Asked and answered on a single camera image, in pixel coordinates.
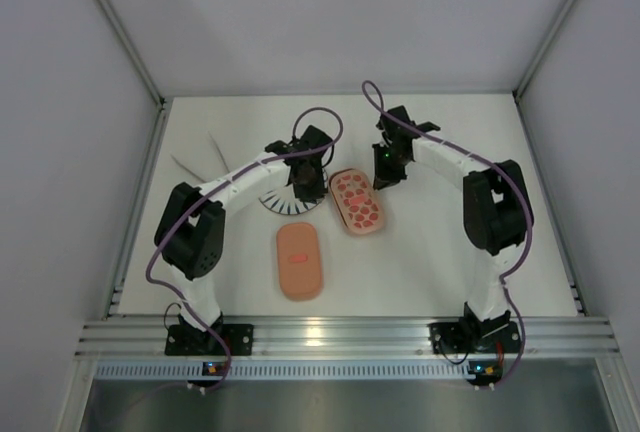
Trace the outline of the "pink lunch box lid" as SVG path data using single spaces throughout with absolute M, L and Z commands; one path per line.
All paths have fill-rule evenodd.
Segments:
M 284 225 L 276 234 L 278 281 L 292 301 L 317 297 L 324 287 L 319 239 L 309 223 Z

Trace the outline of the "metal serving tongs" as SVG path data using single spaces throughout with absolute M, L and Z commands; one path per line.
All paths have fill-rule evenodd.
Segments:
M 200 183 L 220 178 L 230 168 L 211 132 L 193 143 L 181 144 L 170 153 L 173 161 Z

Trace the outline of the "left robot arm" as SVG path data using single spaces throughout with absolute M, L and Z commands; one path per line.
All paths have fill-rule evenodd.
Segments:
M 288 142 L 266 146 L 247 165 L 219 179 L 192 186 L 182 182 L 169 195 L 154 236 L 146 278 L 173 291 L 181 302 L 179 326 L 199 340 L 221 334 L 213 270 L 223 253 L 225 223 L 258 200 L 274 198 L 275 211 L 299 215 L 317 206 L 327 193 L 324 155 L 335 140 L 315 126 Z M 151 277 L 153 263 L 170 267 L 174 285 Z

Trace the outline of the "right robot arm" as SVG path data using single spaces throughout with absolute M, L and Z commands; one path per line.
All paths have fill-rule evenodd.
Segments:
M 504 293 L 505 276 L 524 262 L 534 218 L 519 164 L 490 162 L 433 135 L 439 127 L 417 124 L 405 107 L 383 112 L 377 123 L 382 142 L 374 149 L 374 188 L 407 178 L 414 162 L 436 172 L 462 194 L 462 225 L 477 251 L 462 316 L 442 332 L 440 350 L 480 351 L 514 323 Z

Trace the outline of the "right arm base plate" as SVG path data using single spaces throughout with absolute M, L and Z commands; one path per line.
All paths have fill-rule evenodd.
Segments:
M 493 330 L 464 321 L 436 322 L 429 325 L 433 350 L 446 355 L 496 354 L 498 346 L 507 354 L 520 350 L 522 341 L 515 322 L 503 324 Z

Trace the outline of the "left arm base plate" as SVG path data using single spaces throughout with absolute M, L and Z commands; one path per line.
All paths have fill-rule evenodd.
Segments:
M 254 327 L 251 324 L 223 324 L 217 331 L 232 356 L 251 356 Z M 218 340 L 209 332 L 188 324 L 168 328 L 164 354 L 166 356 L 225 356 Z

